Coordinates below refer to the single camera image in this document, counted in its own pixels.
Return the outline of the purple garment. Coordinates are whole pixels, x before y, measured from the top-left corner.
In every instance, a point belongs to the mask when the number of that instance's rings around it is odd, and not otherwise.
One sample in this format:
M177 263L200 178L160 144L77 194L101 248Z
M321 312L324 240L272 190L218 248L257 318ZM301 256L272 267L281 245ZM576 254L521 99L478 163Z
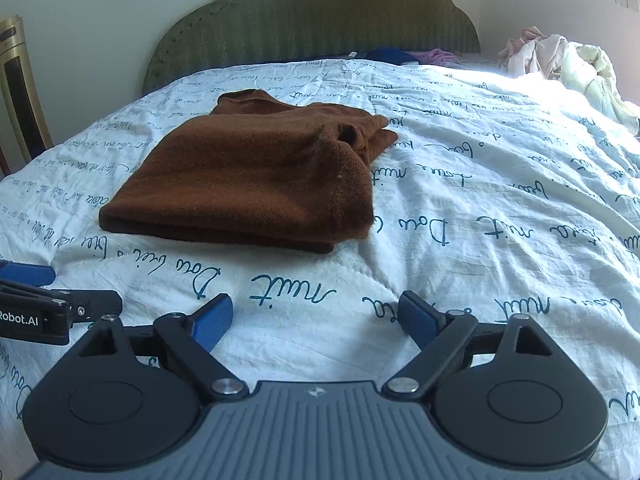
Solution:
M436 66L459 66L460 60L457 55L442 49L432 49L427 51L411 51L410 55L418 60L422 65Z

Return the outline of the wooden chair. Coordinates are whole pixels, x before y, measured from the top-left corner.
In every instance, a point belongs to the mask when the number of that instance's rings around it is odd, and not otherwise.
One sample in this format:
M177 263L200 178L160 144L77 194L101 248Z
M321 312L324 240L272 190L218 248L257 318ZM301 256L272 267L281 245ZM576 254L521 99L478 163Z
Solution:
M17 145L28 164L52 148L53 142L38 98L19 15L1 22L1 91Z

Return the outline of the pink crumpled garment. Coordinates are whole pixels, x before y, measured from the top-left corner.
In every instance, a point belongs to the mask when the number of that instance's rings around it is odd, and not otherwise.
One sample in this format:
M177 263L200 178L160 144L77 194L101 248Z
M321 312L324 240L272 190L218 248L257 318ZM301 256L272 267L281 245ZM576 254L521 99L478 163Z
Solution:
M511 77L541 74L546 79L559 79L567 46L564 36L546 35L536 26L527 27L499 52L498 67Z

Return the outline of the blue garment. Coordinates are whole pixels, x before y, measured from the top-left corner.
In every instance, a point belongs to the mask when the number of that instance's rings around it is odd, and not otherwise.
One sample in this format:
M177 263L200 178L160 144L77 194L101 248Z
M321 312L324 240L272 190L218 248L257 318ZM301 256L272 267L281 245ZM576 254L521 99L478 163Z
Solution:
M414 55L393 47L377 48L366 53L369 61L383 62L396 66L419 65L420 60Z

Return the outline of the green upholstered headboard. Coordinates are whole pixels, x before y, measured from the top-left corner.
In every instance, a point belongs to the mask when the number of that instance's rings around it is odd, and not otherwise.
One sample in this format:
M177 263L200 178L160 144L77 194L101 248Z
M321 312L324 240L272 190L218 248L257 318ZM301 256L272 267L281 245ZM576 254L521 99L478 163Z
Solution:
M149 94L201 70L395 47L480 52L452 0L215 0L175 22L143 79Z

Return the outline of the wall switch plate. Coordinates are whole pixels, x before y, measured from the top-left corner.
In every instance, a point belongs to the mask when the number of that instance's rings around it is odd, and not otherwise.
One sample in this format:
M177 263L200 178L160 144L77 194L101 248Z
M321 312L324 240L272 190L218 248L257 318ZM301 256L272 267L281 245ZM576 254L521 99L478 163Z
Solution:
M639 12L639 0L614 0L616 6L631 10L632 12Z

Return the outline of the cream crumpled garment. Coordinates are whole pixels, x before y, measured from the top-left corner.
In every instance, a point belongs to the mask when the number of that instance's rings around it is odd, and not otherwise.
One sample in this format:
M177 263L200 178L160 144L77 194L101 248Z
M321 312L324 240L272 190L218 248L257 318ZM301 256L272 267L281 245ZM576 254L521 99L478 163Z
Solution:
M566 88L581 93L602 115L623 125L633 136L639 135L639 107L620 95L614 65L605 50L592 44L569 42L560 79Z

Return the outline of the brown knit sweater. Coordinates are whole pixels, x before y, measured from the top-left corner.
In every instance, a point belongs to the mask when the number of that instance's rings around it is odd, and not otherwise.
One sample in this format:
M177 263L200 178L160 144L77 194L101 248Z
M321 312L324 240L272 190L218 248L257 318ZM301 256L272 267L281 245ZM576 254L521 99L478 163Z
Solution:
M286 104L250 89L166 134L100 209L99 226L328 254L374 222L370 166L398 139L341 104Z

